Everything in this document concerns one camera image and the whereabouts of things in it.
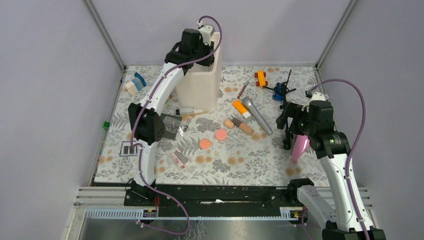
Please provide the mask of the white drawer organizer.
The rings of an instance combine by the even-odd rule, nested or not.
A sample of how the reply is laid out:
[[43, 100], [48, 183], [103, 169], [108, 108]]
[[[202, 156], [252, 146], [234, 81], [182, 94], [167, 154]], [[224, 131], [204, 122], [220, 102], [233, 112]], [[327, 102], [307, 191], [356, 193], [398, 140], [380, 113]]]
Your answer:
[[214, 53], [211, 66], [194, 64], [184, 78], [176, 85], [175, 91], [181, 107], [213, 111], [217, 107], [222, 77], [221, 47]]

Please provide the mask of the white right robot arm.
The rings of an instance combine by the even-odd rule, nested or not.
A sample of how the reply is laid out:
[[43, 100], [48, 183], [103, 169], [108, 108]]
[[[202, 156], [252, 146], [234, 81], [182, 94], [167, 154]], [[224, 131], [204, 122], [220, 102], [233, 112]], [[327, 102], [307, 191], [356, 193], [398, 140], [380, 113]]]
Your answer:
[[276, 123], [282, 129], [292, 119], [287, 132], [306, 136], [315, 151], [330, 185], [334, 207], [318, 194], [308, 178], [291, 180], [287, 201], [304, 205], [318, 222], [324, 240], [384, 240], [385, 232], [374, 225], [361, 199], [349, 158], [348, 138], [335, 130], [334, 109], [326, 100], [312, 100], [308, 105], [286, 102]]

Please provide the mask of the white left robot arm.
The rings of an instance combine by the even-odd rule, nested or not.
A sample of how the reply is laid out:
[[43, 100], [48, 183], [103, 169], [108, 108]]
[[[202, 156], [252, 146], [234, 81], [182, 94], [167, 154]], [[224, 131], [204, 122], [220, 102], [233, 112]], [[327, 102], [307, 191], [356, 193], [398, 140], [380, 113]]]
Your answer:
[[161, 118], [165, 102], [186, 74], [204, 74], [216, 68], [215, 52], [219, 46], [220, 37], [211, 25], [184, 29], [181, 40], [166, 54], [162, 70], [149, 92], [140, 103], [128, 106], [130, 143], [138, 150], [139, 157], [133, 181], [141, 188], [135, 197], [144, 206], [155, 200], [155, 192], [149, 186], [156, 180], [156, 153], [166, 130]]

